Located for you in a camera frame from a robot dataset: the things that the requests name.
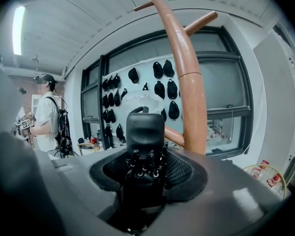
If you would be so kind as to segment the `ceiling light strip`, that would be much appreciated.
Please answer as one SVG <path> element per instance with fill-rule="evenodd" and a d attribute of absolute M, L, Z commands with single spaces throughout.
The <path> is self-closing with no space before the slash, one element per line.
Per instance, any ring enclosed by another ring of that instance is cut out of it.
<path fill-rule="evenodd" d="M 22 27 L 25 14 L 25 7 L 19 6 L 14 11 L 12 23 L 12 47 L 13 54 L 22 55 Z"/>

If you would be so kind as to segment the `row of drink bottles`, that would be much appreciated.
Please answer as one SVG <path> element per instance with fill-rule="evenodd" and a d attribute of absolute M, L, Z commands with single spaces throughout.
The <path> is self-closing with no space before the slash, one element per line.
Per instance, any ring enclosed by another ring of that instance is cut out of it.
<path fill-rule="evenodd" d="M 100 142 L 102 142 L 102 139 L 99 133 L 91 134 L 85 139 L 85 143 L 99 144 Z"/>

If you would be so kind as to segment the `group of black caps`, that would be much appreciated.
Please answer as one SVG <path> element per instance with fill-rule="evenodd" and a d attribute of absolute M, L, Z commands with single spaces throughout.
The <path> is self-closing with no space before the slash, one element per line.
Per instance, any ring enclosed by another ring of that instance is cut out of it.
<path fill-rule="evenodd" d="M 182 107 L 178 78 L 172 59 L 147 60 L 117 70 L 106 76 L 102 82 L 103 119 L 120 131 L 125 127 L 126 118 L 120 114 L 121 101 L 132 91 L 149 90 L 164 101 L 161 115 L 165 128 L 180 133 L 182 130 Z"/>

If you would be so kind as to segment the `white display panel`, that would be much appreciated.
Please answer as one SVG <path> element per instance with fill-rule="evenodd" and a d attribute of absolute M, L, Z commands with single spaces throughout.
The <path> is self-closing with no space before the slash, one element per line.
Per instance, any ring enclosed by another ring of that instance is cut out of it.
<path fill-rule="evenodd" d="M 146 137 L 159 133 L 167 140 L 184 147 L 186 150 L 203 154 L 206 149 L 207 108 L 206 97 L 199 63 L 173 77 L 154 77 L 153 64 L 163 65 L 165 61 L 175 65 L 173 56 L 156 57 L 117 70 L 110 74 L 120 77 L 120 86 L 127 94 L 120 99 L 120 105 L 113 108 L 116 123 L 122 125 L 124 136 L 129 143 L 135 137 L 141 142 Z M 161 98 L 154 92 L 160 82 L 167 88 L 168 82 L 177 86 L 177 97 Z"/>

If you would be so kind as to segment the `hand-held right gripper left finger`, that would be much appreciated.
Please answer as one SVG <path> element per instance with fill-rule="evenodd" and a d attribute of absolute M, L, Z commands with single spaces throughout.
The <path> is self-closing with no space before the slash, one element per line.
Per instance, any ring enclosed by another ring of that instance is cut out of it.
<path fill-rule="evenodd" d="M 121 223 L 108 224 L 117 216 L 118 194 L 107 191 L 90 176 L 94 166 L 102 174 L 100 161 L 113 160 L 126 151 L 113 148 L 86 156 L 50 159 L 35 152 L 35 210 L 46 220 L 49 235 L 127 236 L 134 232 Z"/>

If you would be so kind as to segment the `wooden coat rack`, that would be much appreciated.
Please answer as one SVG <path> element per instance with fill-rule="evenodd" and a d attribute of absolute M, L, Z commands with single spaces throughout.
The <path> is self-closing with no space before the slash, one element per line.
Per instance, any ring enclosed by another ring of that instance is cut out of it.
<path fill-rule="evenodd" d="M 155 6 L 168 36 L 182 97 L 183 133 L 165 128 L 165 138 L 185 150 L 204 155 L 207 146 L 207 106 L 203 77 L 190 36 L 218 17 L 212 11 L 183 27 L 163 0 L 150 0 L 134 11 Z"/>

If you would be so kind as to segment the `black-framed window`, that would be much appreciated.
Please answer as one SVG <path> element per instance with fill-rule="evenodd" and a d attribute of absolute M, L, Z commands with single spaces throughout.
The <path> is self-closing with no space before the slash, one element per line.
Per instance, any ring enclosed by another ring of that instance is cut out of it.
<path fill-rule="evenodd" d="M 102 80 L 106 71 L 106 57 L 100 58 L 82 71 L 81 113 L 84 138 L 97 136 L 106 148 L 102 106 Z"/>
<path fill-rule="evenodd" d="M 248 152 L 253 94 L 239 48 L 225 27 L 204 27 L 190 37 L 204 80 L 206 155 L 227 159 Z"/>

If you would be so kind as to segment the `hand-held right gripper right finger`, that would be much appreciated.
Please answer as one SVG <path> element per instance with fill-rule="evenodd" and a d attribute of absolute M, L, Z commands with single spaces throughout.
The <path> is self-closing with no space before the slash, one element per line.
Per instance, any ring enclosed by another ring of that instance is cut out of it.
<path fill-rule="evenodd" d="M 230 161 L 174 148 L 207 172 L 203 191 L 185 203 L 165 206 L 147 236 L 263 236 L 285 201 Z"/>

